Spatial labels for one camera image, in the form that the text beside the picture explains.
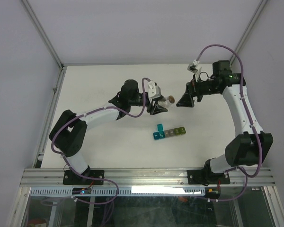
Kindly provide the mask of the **clear pill bottle with capsules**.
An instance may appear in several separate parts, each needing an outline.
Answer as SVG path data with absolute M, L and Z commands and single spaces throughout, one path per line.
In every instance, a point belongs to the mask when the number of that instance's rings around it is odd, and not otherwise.
M 166 102 L 158 102 L 158 105 L 159 106 L 161 106 L 161 107 L 163 107 L 163 108 L 166 108 L 166 109 L 168 109 L 171 105 L 173 105 L 173 104 L 171 104 L 169 101 L 168 101 L 168 96 L 166 96 Z

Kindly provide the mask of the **clear bottle lid gold inside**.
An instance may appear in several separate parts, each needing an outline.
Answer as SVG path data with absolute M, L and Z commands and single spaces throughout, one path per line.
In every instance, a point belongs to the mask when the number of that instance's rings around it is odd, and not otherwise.
M 173 96 L 168 96 L 168 101 L 171 103 L 171 104 L 174 104 L 175 103 L 175 99 Z

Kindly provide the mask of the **multicolour weekly pill organizer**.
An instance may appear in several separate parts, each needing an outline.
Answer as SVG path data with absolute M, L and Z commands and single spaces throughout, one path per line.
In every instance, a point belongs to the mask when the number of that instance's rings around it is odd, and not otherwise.
M 185 134 L 186 134 L 186 129 L 184 126 L 167 130 L 164 129 L 163 124 L 160 123 L 157 124 L 157 131 L 153 133 L 153 138 L 154 140 L 161 140 Z

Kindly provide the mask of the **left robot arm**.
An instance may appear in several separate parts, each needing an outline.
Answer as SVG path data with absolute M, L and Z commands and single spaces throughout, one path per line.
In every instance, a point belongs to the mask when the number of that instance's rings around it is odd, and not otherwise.
M 88 130 L 130 115 L 133 106 L 156 115 L 167 112 L 174 102 L 173 96 L 163 96 L 157 83 L 148 78 L 142 79 L 142 92 L 136 80 L 126 80 L 116 96 L 104 106 L 83 113 L 64 111 L 49 135 L 52 151 L 62 156 L 78 183 L 86 183 L 91 172 L 80 149 Z

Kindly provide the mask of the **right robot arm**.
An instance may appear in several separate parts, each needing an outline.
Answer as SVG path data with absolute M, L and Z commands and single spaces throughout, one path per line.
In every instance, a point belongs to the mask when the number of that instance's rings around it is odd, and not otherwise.
M 265 133 L 259 125 L 251 108 L 246 82 L 243 74 L 234 73 L 229 61 L 213 63 L 213 74 L 207 80 L 201 79 L 201 66 L 195 60 L 188 68 L 193 73 L 191 81 L 186 83 L 186 89 L 177 102 L 177 107 L 192 108 L 195 102 L 201 102 L 204 96 L 221 94 L 226 101 L 235 128 L 235 138 L 226 146 L 223 155 L 208 159 L 200 170 L 188 171 L 190 184 L 218 183 L 228 172 L 244 166 L 256 165 L 254 174 L 243 174 L 253 178 L 257 176 L 272 144 L 273 136 Z

